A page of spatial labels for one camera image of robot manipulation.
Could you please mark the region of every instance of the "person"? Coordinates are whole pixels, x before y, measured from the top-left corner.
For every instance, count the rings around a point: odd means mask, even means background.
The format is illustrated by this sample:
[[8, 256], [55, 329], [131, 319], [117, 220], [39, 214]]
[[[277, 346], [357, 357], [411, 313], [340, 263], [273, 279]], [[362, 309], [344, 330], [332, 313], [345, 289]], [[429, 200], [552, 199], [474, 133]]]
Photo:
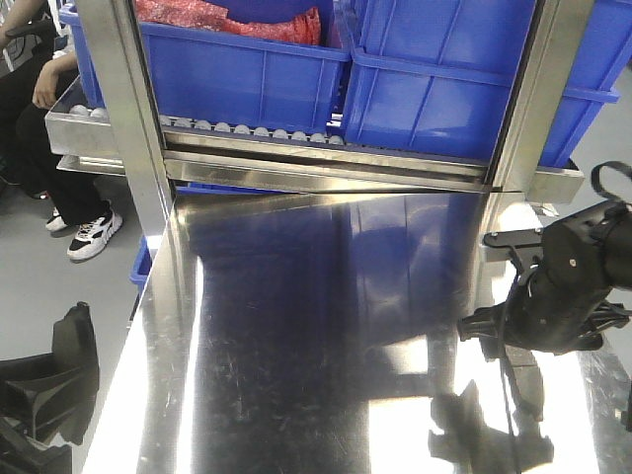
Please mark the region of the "person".
[[0, 49], [10, 42], [7, 32], [41, 11], [50, 12], [58, 31], [56, 38], [43, 39], [33, 49], [31, 59], [0, 78], [0, 176], [31, 196], [48, 194], [54, 204], [48, 231], [79, 226], [67, 253], [71, 261], [81, 262], [105, 249], [122, 218], [101, 198], [94, 175], [57, 170], [61, 156], [50, 151], [44, 117], [78, 70], [71, 35], [59, 25], [56, 1], [48, 3], [16, 0], [0, 26]]

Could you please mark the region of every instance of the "floor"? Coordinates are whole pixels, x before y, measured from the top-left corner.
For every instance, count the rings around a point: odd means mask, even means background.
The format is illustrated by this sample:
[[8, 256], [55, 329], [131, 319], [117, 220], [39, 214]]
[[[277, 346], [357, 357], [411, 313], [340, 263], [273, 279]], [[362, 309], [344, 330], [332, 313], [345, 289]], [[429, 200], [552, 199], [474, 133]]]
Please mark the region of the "floor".
[[[44, 229], [52, 204], [8, 187], [0, 196], [0, 359], [48, 353], [52, 325], [77, 301], [90, 304], [101, 365], [101, 410], [126, 336], [137, 295], [129, 281], [141, 235], [126, 180], [100, 177], [104, 198], [124, 219], [106, 251], [93, 260], [71, 264], [66, 249], [73, 232], [52, 238]], [[89, 440], [93, 423], [86, 434]], [[86, 448], [73, 448], [75, 473]]]
[[[632, 161], [632, 71], [624, 72], [617, 88], [622, 94], [620, 102], [603, 108], [574, 155], [585, 174], [602, 161]], [[610, 175], [607, 182], [632, 200], [631, 183]], [[137, 294], [128, 276], [141, 230], [125, 179], [100, 177], [97, 184], [122, 214], [124, 225], [102, 255], [83, 264], [71, 264], [65, 256], [72, 233], [51, 238], [44, 230], [52, 208], [49, 201], [27, 198], [13, 188], [0, 196], [0, 358], [48, 352], [52, 324], [77, 301], [88, 302], [102, 361], [99, 410]], [[572, 205], [558, 206], [558, 210], [567, 215], [598, 201], [586, 183]], [[611, 300], [632, 308], [632, 293], [615, 292]], [[610, 330], [607, 337], [632, 373], [632, 325]], [[74, 455], [75, 465], [82, 465], [84, 450], [75, 448]]]

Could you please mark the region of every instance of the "robotic arm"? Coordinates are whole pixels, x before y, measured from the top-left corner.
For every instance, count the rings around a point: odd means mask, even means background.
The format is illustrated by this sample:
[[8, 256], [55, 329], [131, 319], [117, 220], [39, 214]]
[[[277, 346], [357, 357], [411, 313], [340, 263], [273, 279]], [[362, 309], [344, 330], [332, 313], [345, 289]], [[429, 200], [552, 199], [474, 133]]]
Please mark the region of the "robotic arm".
[[632, 212], [625, 202], [607, 200], [541, 231], [489, 234], [484, 242], [506, 248], [519, 274], [505, 303], [459, 323], [461, 339], [481, 338], [488, 355], [503, 324], [504, 343], [563, 354], [599, 349], [603, 330], [629, 321], [630, 312], [605, 299], [615, 287], [632, 289]]

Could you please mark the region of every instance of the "metal table surface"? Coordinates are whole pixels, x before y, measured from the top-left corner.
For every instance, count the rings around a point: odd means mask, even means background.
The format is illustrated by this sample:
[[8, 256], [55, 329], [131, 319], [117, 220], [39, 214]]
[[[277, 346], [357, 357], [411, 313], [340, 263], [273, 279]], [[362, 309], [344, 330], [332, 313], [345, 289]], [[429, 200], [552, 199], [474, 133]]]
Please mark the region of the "metal table surface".
[[[519, 194], [179, 197], [84, 472], [514, 472], [498, 362], [454, 322], [513, 277], [481, 234], [537, 225]], [[536, 358], [529, 472], [632, 472], [618, 361]]]

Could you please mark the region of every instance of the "red fabric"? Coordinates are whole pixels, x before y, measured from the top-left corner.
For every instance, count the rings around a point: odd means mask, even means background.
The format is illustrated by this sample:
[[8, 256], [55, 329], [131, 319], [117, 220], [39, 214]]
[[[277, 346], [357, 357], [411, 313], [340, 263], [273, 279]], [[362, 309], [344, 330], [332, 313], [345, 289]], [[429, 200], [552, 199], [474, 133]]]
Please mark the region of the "red fabric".
[[141, 22], [220, 31], [228, 10], [211, 3], [192, 0], [136, 0]]
[[303, 44], [320, 43], [318, 8], [297, 15], [284, 23], [239, 23], [228, 19], [228, 10], [203, 0], [136, 0], [141, 22], [163, 23], [184, 28], [233, 33], [266, 40]]
[[318, 9], [313, 7], [308, 12], [296, 16], [290, 22], [273, 25], [266, 23], [243, 24], [226, 19], [222, 31], [267, 40], [319, 44], [320, 17]]

